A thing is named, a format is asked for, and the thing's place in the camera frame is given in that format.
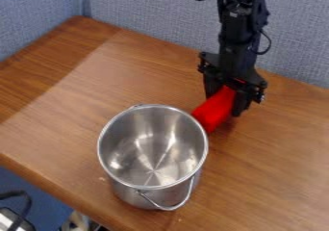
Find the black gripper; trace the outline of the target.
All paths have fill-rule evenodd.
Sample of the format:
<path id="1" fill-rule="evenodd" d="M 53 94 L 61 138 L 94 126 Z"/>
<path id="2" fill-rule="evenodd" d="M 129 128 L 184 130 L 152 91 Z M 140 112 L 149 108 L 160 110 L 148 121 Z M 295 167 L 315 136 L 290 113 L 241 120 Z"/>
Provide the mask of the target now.
<path id="1" fill-rule="evenodd" d="M 268 84 L 255 70 L 256 54 L 249 44 L 225 44 L 217 53 L 200 52 L 197 71 L 203 74 L 205 98 L 231 86 L 235 92 L 231 115 L 239 116 L 249 103 L 260 103 Z"/>

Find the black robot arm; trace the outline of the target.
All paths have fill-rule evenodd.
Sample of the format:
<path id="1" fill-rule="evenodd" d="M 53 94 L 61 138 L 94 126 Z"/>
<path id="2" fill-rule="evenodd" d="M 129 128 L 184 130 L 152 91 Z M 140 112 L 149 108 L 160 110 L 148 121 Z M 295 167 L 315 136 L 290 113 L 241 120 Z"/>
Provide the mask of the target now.
<path id="1" fill-rule="evenodd" d="M 255 61 L 271 48 L 271 39 L 263 31 L 270 12 L 266 0 L 215 1 L 220 24 L 217 53 L 199 53 L 197 71 L 203 74 L 207 98 L 223 87 L 235 92 L 229 113 L 239 116 L 251 102 L 262 102 L 268 86 L 255 70 Z"/>

